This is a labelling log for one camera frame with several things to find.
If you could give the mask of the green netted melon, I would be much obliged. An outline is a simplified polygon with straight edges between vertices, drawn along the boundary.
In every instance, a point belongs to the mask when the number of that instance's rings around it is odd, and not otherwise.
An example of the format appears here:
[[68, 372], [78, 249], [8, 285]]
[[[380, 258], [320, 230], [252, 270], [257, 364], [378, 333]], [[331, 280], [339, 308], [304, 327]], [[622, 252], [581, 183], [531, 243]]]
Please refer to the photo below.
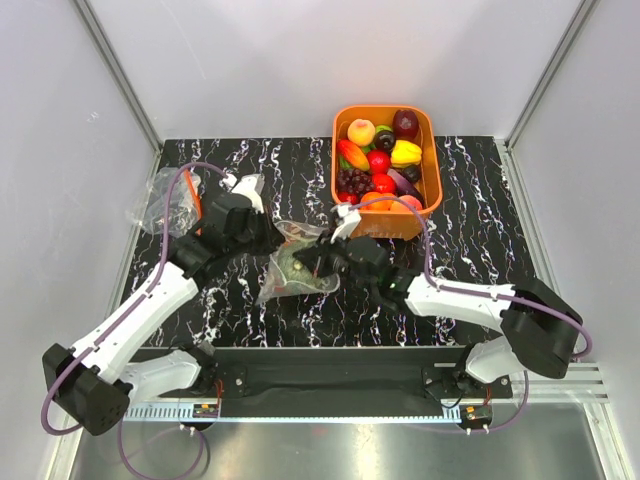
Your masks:
[[295, 261], [293, 254], [308, 248], [311, 241], [291, 241], [282, 245], [272, 260], [275, 262], [275, 292], [278, 296], [296, 296], [327, 293], [332, 288], [332, 280], [314, 277]]

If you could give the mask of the polka dot zip bag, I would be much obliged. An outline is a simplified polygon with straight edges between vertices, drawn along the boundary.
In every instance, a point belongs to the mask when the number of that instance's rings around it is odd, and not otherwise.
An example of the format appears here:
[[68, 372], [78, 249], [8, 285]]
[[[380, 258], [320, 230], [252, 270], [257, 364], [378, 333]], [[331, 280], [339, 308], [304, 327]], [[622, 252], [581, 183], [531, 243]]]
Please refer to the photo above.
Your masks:
[[312, 246], [323, 229], [291, 220], [279, 220], [275, 226], [284, 236], [285, 242], [269, 257], [268, 269], [256, 304], [264, 304], [279, 297], [328, 294], [336, 291], [340, 286], [337, 274], [325, 278], [314, 277], [294, 258], [296, 252]]

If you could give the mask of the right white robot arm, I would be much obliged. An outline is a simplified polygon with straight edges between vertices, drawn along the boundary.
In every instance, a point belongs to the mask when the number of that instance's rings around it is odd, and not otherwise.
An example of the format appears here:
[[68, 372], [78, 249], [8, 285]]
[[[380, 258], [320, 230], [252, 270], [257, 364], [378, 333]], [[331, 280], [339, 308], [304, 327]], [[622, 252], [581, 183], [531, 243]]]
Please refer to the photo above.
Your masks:
[[297, 251], [294, 262], [315, 278], [352, 280], [394, 313], [446, 317], [497, 332], [497, 338], [468, 347], [454, 371], [455, 387], [470, 397], [523, 370], [564, 378], [582, 328], [579, 315], [538, 279], [522, 286], [433, 280], [392, 264], [370, 237], [321, 238]]

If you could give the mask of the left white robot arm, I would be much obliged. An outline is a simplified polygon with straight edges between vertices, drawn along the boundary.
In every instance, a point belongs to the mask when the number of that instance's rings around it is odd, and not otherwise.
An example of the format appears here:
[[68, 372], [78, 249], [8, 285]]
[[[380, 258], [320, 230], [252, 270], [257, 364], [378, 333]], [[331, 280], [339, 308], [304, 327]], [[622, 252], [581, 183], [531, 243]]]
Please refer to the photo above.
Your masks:
[[205, 345], [180, 347], [142, 363], [132, 358], [231, 259], [268, 255], [283, 241], [252, 179], [220, 194], [186, 235], [163, 250], [151, 276], [101, 325], [69, 348], [54, 344], [44, 353], [44, 429], [58, 432], [48, 421], [51, 404], [98, 436], [119, 423], [132, 404], [176, 390], [208, 394], [215, 386], [216, 364]]

